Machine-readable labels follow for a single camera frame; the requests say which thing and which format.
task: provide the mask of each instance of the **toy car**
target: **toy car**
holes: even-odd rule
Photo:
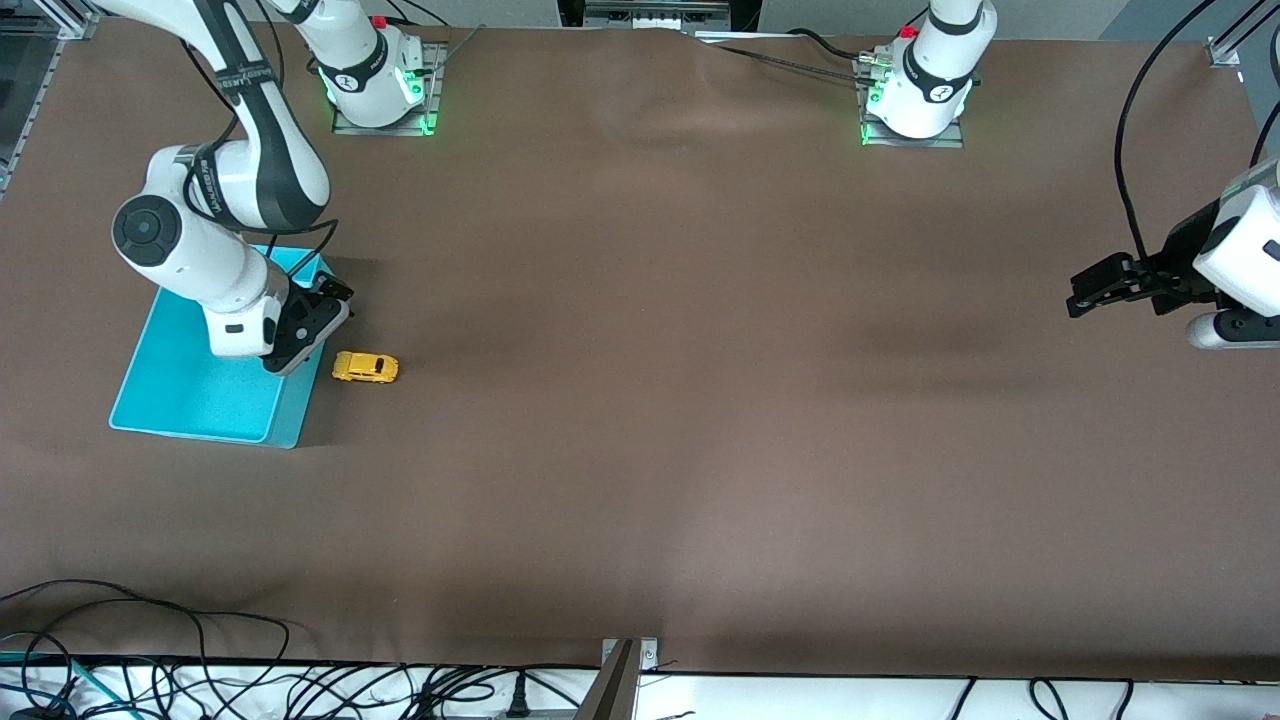
[[[399,361],[390,355],[343,350],[333,359],[333,377],[339,380],[389,383],[398,373]]]

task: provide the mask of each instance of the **brown table surface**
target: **brown table surface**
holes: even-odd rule
[[[1130,247],[1111,140],[1148,45],[996,42],[941,151],[863,147],[847,87],[666,31],[481,31],[438,136],[334,137],[283,40],[358,292],[325,364],[387,352],[402,379],[321,377],[289,452],[108,428],[155,292],[110,218],[225,111],[170,36],[102,23],[0,205],[5,589],[274,614],[307,626],[294,657],[591,661],[645,634],[690,670],[1280,671],[1280,355],[1192,350],[1190,311],[1064,309]],[[1149,242],[1253,133],[1235,73],[1172,46],[1129,146]],[[170,620],[67,638],[193,652]],[[210,652],[274,648],[225,630]]]

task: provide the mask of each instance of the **blue tray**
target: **blue tray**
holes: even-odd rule
[[[276,247],[271,260],[288,269],[307,252]],[[329,270],[319,256],[293,279],[311,287],[317,270]],[[284,378],[264,370],[257,357],[215,357],[200,305],[161,290],[109,424],[118,430],[157,436],[293,447],[302,433],[323,352],[320,343]]]

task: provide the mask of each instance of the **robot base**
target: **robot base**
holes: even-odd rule
[[[868,87],[858,86],[858,115],[861,126],[863,145],[893,145],[899,147],[964,147],[964,136],[960,132],[960,120],[955,119],[945,131],[934,137],[914,138],[899,135],[890,129],[884,120],[868,111],[868,105],[879,100],[881,85],[888,76],[887,68],[893,63],[893,45],[879,45],[876,47],[874,61],[855,61],[854,74],[859,78],[868,78],[877,85]]]
[[[357,126],[348,120],[342,114],[342,110],[330,101],[333,106],[334,135],[384,135],[398,137],[435,135],[435,122],[440,113],[440,92],[444,85],[444,60],[449,55],[448,50],[449,46],[444,42],[422,44],[422,76],[404,81],[406,92],[421,96],[422,100],[398,122],[380,128]]]

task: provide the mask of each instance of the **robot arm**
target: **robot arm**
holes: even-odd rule
[[[892,69],[867,111],[906,137],[940,135],[964,111],[973,69],[995,35],[989,0],[932,0],[919,35],[888,47]]]
[[[214,355],[260,356],[269,372],[288,374],[349,316],[351,291],[328,275],[314,290],[300,287],[236,231],[314,227],[329,201],[320,158],[233,0],[99,4],[205,55],[247,135],[157,151],[142,192],[116,211],[116,250],[146,278],[201,305]],[[191,202],[189,184],[198,188]]]
[[[1160,252],[1117,252],[1071,278],[1079,318],[1119,301],[1151,299],[1157,315],[1213,304],[1187,340],[1203,350],[1280,347],[1280,160],[1252,168],[1221,197],[1179,223]]]
[[[380,128],[422,102],[404,73],[422,68],[422,41],[383,24],[360,0],[268,0],[293,23],[320,64],[329,96],[352,123]]]

